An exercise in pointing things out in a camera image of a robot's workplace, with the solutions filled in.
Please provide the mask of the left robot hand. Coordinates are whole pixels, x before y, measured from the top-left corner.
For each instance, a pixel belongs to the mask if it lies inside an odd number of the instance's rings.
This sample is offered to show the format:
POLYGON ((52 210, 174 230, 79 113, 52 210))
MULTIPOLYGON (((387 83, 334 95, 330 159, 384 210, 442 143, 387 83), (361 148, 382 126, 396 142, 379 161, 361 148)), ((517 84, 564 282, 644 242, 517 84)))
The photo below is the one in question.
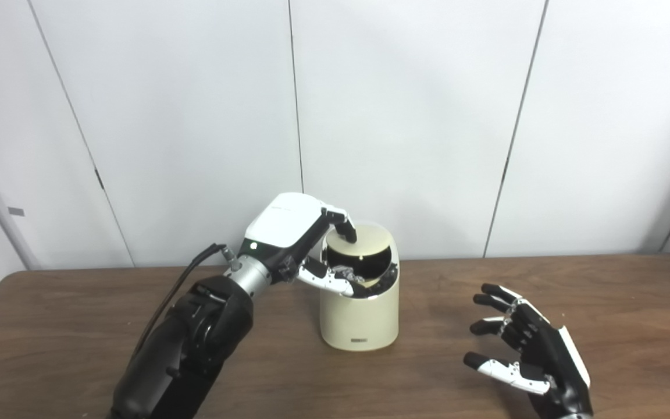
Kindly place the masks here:
POLYGON ((370 297, 364 285, 309 257, 332 226, 346 242, 357 243, 345 210, 309 194, 281 193, 247 227, 238 263, 226 275, 252 298, 268 286, 295 279, 341 296, 370 297))

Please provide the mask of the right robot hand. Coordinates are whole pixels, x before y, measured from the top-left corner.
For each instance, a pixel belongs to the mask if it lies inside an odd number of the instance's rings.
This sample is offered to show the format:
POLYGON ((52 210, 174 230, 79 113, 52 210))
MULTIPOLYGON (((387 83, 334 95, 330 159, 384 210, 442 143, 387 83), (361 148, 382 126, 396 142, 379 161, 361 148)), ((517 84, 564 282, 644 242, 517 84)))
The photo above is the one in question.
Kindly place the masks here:
POLYGON ((540 418, 593 418, 591 379, 566 326, 555 327, 528 299, 492 283, 473 295, 476 305, 500 316, 471 324, 474 336, 498 336, 519 354, 516 361, 468 351, 463 362, 474 371, 527 393, 540 418))

